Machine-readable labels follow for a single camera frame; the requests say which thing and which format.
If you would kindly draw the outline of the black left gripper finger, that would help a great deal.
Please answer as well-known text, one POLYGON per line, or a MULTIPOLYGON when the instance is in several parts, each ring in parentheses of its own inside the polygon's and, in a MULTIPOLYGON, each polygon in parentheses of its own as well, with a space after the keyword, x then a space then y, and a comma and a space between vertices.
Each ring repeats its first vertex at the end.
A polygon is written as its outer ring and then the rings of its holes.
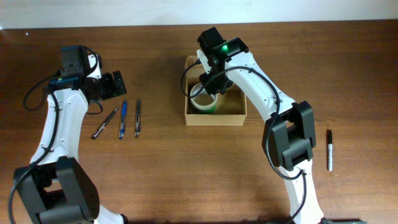
POLYGON ((113 72, 114 78, 114 93, 117 95, 125 95, 127 93, 124 80, 120 71, 113 72))
POLYGON ((117 96, 117 94, 114 93, 114 78, 112 74, 103 74, 99 82, 101 86, 100 98, 114 98, 117 96))

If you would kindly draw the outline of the beige masking tape roll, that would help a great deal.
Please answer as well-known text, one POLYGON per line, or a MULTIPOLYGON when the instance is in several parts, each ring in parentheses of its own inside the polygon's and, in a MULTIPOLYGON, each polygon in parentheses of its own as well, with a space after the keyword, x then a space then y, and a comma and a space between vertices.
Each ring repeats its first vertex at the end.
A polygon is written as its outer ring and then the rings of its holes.
POLYGON ((190 99, 191 104, 199 104, 199 105, 210 105, 217 104, 218 95, 208 94, 205 89, 202 88, 203 85, 201 83, 197 83, 192 87, 190 91, 190 99))

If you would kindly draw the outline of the green tape roll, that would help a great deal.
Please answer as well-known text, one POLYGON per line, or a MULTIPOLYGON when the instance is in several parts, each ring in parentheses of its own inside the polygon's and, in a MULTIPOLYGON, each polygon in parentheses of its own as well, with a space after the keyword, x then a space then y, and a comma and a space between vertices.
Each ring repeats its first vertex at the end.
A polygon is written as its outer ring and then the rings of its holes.
POLYGON ((192 104, 193 111, 197 114, 212 114, 215 112, 216 105, 199 105, 199 104, 192 104))

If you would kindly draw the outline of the black white marker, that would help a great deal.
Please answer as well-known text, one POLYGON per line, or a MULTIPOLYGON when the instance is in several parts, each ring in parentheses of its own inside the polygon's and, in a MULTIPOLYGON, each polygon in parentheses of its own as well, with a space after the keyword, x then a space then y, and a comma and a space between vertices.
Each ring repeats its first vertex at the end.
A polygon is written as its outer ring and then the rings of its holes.
POLYGON ((331 172, 333 170, 333 133, 332 130, 327 129, 326 131, 327 136, 327 166, 328 171, 331 172))

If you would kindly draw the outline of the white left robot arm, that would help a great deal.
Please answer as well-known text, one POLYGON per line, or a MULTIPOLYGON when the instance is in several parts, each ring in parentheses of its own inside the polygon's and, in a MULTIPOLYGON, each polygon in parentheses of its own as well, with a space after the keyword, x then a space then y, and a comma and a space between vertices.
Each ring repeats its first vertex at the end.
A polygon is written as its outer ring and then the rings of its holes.
POLYGON ((18 193, 32 223, 127 223, 100 204, 98 191, 78 162, 83 118, 91 101, 126 94, 121 72, 60 73, 45 78, 48 110, 39 146, 28 166, 14 172, 18 193))

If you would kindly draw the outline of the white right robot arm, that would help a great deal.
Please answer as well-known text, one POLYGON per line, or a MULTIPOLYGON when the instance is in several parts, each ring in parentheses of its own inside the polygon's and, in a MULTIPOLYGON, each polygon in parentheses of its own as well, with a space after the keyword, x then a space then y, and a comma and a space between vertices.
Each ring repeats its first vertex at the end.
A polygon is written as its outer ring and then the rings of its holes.
POLYGON ((289 223, 321 223, 312 177, 316 145, 313 109, 281 91, 261 70, 253 54, 238 37, 198 38, 197 52, 205 73, 200 81, 207 93, 222 93, 233 83, 256 107, 264 120, 262 148, 271 169, 284 180, 290 203, 289 223))

